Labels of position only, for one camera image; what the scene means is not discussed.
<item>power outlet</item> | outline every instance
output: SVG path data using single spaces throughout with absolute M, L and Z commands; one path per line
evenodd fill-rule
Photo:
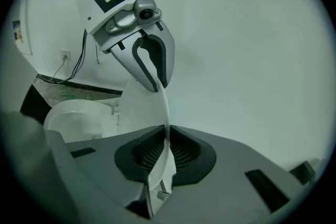
M 65 58 L 70 60 L 70 50 L 61 50 L 62 60 Z

